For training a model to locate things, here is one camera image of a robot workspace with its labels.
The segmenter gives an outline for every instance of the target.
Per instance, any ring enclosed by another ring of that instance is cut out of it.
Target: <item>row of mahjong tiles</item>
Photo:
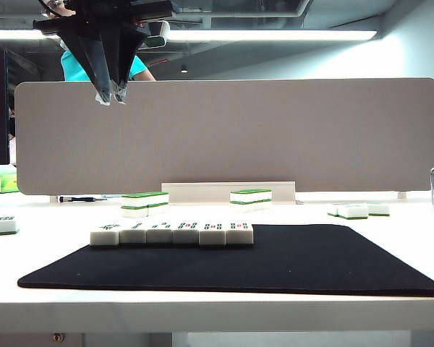
[[[391,215],[389,205],[380,204],[378,202],[367,202],[365,204],[330,204],[327,213],[333,217],[344,219],[367,219],[369,215]]]
[[[149,222],[124,226],[108,224],[90,232],[92,247],[115,247],[120,244],[225,246],[253,243],[252,225],[245,222]]]

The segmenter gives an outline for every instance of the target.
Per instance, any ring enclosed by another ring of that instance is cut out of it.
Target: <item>stacked mahjong tiles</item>
[[[365,204],[331,204],[327,213],[333,217],[344,219],[367,219],[371,216],[390,216],[389,205],[378,202],[367,202]]]
[[[239,212],[264,210],[272,204],[270,189],[243,189],[230,192],[230,204]]]
[[[122,195],[122,216],[142,218],[160,215],[169,206],[168,192],[142,192]]]

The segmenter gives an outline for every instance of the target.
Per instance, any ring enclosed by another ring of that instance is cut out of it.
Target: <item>person's arm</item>
[[[133,75],[135,81],[156,81],[150,70],[146,69]]]

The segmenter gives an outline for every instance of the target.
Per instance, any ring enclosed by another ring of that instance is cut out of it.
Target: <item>ceiling light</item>
[[[170,42],[207,41],[361,41],[369,40],[376,31],[360,30],[171,30]],[[0,40],[42,40],[39,30],[0,30]]]
[[[45,38],[58,38],[58,36],[45,36],[39,30],[0,30],[0,40],[43,40]]]
[[[206,41],[361,41],[376,31],[359,30],[171,30],[169,42]]]

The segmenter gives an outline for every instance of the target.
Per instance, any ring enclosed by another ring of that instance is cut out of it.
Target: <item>teal shirt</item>
[[[87,73],[80,66],[79,62],[71,52],[65,51],[63,53],[61,56],[61,65],[63,66],[64,79],[66,81],[90,81]],[[132,66],[130,67],[129,78],[132,79],[134,75],[145,70],[146,66],[142,63],[140,58],[135,56]]]

